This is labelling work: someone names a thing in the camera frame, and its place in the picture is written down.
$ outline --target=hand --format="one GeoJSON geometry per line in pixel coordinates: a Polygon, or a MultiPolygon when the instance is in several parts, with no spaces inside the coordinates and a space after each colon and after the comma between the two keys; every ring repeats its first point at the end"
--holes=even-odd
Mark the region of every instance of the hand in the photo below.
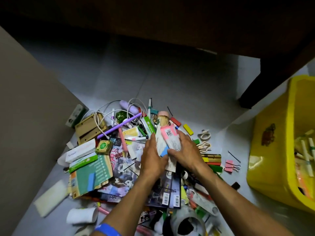
{"type": "Polygon", "coordinates": [[[174,149],[168,149],[167,153],[170,156],[176,158],[176,160],[185,168],[193,173],[196,173],[196,169],[199,166],[203,166],[204,161],[201,157],[200,151],[197,145],[190,139],[188,135],[185,135],[182,131],[177,130],[181,142],[181,150],[175,151],[174,149]]]}
{"type": "Polygon", "coordinates": [[[147,179],[151,181],[152,184],[154,184],[164,172],[167,163],[168,155],[163,157],[158,155],[155,134],[153,133],[151,138],[146,141],[146,145],[143,149],[139,177],[147,179]]]}

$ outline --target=blue wristband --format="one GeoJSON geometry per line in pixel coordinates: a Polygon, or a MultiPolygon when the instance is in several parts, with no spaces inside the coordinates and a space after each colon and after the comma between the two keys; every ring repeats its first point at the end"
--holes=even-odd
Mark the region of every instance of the blue wristband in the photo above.
{"type": "Polygon", "coordinates": [[[100,231],[107,236],[121,236],[112,226],[103,223],[95,227],[95,231],[100,231]]]}

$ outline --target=sticker on basket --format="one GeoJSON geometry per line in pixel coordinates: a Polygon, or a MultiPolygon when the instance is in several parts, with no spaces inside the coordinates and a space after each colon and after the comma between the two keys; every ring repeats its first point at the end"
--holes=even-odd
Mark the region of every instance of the sticker on basket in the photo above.
{"type": "Polygon", "coordinates": [[[266,130],[262,133],[262,146],[269,146],[270,143],[273,143],[275,140],[274,131],[276,125],[272,123],[266,130]]]}

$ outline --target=forearm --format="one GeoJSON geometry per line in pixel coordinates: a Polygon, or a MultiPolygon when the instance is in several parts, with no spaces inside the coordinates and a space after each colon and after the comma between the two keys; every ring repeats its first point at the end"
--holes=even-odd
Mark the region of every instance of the forearm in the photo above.
{"type": "Polygon", "coordinates": [[[194,172],[235,235],[292,235],[285,227],[218,178],[206,164],[200,164],[194,172]]]}
{"type": "MultiPolygon", "coordinates": [[[[122,236],[134,235],[153,184],[151,179],[139,177],[132,189],[105,217],[102,223],[109,224],[122,236]]],[[[96,231],[91,236],[99,235],[103,234],[96,231]]]]}

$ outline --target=barcode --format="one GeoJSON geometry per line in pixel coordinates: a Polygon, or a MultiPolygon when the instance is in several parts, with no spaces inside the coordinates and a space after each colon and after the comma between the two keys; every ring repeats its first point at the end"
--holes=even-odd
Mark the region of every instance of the barcode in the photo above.
{"type": "Polygon", "coordinates": [[[179,195],[174,195],[174,207],[179,207],[179,195]]]}
{"type": "Polygon", "coordinates": [[[168,129],[168,130],[166,131],[166,134],[167,134],[168,136],[173,135],[173,134],[172,134],[172,131],[171,131],[170,129],[168,129]]]}
{"type": "Polygon", "coordinates": [[[168,205],[169,193],[163,193],[163,205],[168,205]]]}

